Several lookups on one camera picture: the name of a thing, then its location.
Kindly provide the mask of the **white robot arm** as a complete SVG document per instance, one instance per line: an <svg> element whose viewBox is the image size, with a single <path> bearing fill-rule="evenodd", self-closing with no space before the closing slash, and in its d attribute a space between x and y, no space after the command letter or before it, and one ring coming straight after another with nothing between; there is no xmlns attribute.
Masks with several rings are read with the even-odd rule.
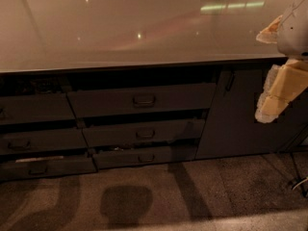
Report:
<svg viewBox="0 0 308 231"><path fill-rule="evenodd" d="M308 0L294 0L256 39L288 58L271 67L257 102L256 120L271 123L308 88Z"/></svg>

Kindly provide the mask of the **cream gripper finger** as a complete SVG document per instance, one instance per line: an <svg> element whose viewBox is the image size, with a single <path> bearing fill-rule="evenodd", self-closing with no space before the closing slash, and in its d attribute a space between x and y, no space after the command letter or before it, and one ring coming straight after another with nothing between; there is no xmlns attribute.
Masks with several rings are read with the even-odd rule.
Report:
<svg viewBox="0 0 308 231"><path fill-rule="evenodd" d="M263 92L257 102L255 118L271 123L308 88L308 62L288 60L269 70Z"/></svg>
<svg viewBox="0 0 308 231"><path fill-rule="evenodd" d="M262 43L277 43L277 32L282 16L276 17L266 28L264 28L256 37L257 41Z"/></svg>

